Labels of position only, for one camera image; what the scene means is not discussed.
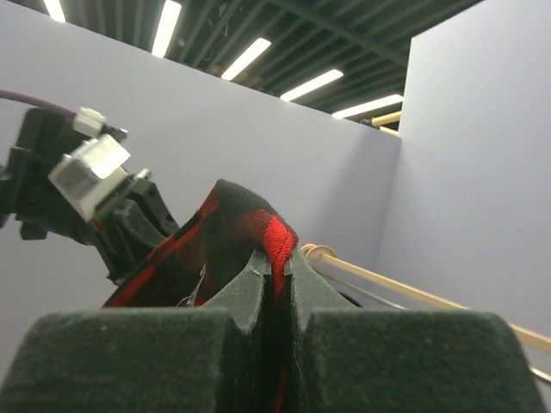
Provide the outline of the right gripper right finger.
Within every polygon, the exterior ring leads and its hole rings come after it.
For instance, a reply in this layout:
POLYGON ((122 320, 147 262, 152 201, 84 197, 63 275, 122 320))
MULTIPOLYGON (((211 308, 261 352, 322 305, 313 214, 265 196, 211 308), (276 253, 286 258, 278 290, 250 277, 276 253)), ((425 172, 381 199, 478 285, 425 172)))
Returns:
POLYGON ((497 315, 351 304, 295 251, 286 265, 287 412, 543 412, 497 315))

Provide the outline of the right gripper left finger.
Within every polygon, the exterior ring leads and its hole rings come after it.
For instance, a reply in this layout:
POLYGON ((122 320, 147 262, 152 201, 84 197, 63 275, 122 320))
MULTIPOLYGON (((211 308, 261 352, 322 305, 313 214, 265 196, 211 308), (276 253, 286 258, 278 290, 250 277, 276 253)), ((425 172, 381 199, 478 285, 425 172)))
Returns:
POLYGON ((38 318, 1 386, 4 412, 266 412, 267 256, 205 305, 38 318))

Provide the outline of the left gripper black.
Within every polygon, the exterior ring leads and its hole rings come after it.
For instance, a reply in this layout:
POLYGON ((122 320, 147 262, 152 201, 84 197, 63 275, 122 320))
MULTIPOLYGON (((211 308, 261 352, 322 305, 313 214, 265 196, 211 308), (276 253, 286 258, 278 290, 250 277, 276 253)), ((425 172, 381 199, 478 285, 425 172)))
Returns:
POLYGON ((94 247, 120 285, 178 229, 150 170, 126 168, 127 135, 87 108, 29 109, 1 168, 1 220, 15 217, 24 240, 53 233, 94 247))

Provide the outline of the red black plaid shirt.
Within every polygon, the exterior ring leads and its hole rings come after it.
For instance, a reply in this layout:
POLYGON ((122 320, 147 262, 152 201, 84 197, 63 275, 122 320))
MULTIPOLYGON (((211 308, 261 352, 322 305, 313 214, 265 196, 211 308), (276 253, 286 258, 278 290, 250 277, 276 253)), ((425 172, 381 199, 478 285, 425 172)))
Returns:
POLYGON ((107 300, 147 308, 156 412, 283 412, 285 269, 298 238, 260 195, 218 180, 107 300))

